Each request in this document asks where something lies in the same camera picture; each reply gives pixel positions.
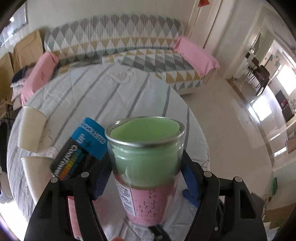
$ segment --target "white bedsheet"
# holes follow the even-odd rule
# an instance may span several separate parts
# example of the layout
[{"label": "white bedsheet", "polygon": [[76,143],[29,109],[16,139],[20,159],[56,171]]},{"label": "white bedsheet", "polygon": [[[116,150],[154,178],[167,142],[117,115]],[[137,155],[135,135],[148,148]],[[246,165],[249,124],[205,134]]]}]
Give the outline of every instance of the white bedsheet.
[{"label": "white bedsheet", "polygon": [[[114,77],[117,73],[128,73],[128,76],[121,81]],[[32,155],[56,157],[85,117],[94,119],[104,128],[116,120],[133,116],[165,116],[181,121],[186,129],[185,150],[204,170],[210,168],[208,145],[196,118],[183,99],[154,74],[120,64],[96,64],[71,69],[36,92],[27,105],[39,109],[48,117],[39,153],[17,147],[22,110],[9,138],[9,183],[13,197],[27,220],[35,205],[20,158]],[[164,223],[164,229],[176,241],[184,239],[196,213],[196,208],[182,196],[185,188],[180,175],[177,192]],[[108,240],[116,236],[126,240],[153,240],[149,230],[128,221],[113,175],[100,197],[100,206],[102,210],[97,215]]]}]

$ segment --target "white paper cup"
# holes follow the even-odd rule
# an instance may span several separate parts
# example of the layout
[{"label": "white paper cup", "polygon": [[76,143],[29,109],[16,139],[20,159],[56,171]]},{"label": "white paper cup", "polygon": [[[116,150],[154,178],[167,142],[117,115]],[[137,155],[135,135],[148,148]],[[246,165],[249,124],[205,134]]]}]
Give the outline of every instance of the white paper cup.
[{"label": "white paper cup", "polygon": [[53,158],[43,156],[21,158],[27,184],[35,204],[37,204],[50,179],[54,177],[50,170],[53,160]]},{"label": "white paper cup", "polygon": [[47,117],[35,108],[25,106],[23,109],[17,146],[37,153]]}]

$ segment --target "barcode label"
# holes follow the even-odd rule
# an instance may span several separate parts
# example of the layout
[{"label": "barcode label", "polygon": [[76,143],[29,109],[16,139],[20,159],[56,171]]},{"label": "barcode label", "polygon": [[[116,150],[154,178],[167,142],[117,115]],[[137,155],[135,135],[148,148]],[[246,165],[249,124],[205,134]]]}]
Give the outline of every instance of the barcode label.
[{"label": "barcode label", "polygon": [[131,190],[128,187],[120,184],[117,180],[115,181],[124,209],[131,215],[136,216],[135,208],[133,206],[133,198],[131,196]]},{"label": "barcode label", "polygon": [[127,212],[129,212],[130,214],[133,214],[133,210],[132,210],[132,208],[131,208],[130,206],[126,205],[125,203],[123,203],[123,204],[124,204],[124,209],[125,209]]}]

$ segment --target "green lid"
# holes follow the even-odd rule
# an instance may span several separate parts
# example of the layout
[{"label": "green lid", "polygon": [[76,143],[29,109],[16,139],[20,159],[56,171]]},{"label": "green lid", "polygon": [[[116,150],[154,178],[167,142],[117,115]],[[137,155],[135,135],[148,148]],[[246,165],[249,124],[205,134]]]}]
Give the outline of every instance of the green lid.
[{"label": "green lid", "polygon": [[111,138],[123,142],[158,142],[180,134],[179,124],[165,118],[137,118],[110,133]]}]

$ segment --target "pink label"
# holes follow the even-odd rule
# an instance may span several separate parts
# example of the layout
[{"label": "pink label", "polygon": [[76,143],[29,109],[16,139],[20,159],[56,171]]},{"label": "pink label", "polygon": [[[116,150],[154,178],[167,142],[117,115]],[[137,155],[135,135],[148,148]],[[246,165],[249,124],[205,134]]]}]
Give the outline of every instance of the pink label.
[{"label": "pink label", "polygon": [[126,209],[126,214],[132,222],[142,226],[154,226],[162,222],[169,198],[174,191],[173,181],[151,190],[124,187],[128,189],[128,192],[129,190],[131,192],[133,210],[136,215],[133,215],[130,208],[126,208],[126,199],[121,198],[121,200]]}]

